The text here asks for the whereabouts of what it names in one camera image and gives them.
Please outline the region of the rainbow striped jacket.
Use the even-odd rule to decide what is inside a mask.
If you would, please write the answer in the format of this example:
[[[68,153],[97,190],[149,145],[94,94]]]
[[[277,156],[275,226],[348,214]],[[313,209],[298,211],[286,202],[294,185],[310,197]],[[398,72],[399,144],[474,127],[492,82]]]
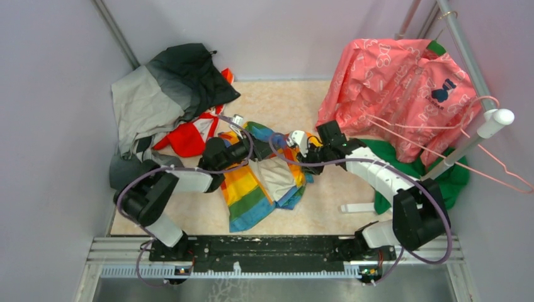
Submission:
[[[302,167],[275,155],[227,173],[220,188],[229,210],[229,231],[248,231],[276,209],[293,210],[313,182]]]

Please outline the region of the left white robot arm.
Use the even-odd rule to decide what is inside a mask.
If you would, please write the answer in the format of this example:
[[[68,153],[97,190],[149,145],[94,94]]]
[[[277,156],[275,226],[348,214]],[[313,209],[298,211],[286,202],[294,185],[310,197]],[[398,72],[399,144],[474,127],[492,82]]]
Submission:
[[[215,137],[207,140],[197,167],[171,167],[146,160],[113,198],[119,212],[164,245],[173,260],[184,259],[189,251],[187,234],[164,212],[172,195],[182,192],[211,193],[230,173],[248,161],[273,155],[280,143],[244,137],[229,143]]]

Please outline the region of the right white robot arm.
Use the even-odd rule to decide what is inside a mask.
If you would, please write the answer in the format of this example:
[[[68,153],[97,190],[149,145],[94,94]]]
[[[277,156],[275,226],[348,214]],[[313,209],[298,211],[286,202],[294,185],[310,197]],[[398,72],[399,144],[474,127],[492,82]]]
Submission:
[[[371,223],[355,233],[358,257],[371,259],[387,245],[414,251],[440,235],[451,235],[441,189],[434,180],[420,181],[402,173],[363,141],[347,138],[336,121],[321,125],[318,134],[317,143],[304,131],[289,134],[287,143],[298,147],[300,165],[318,175],[323,166],[336,164],[365,180],[392,208],[390,220]]]

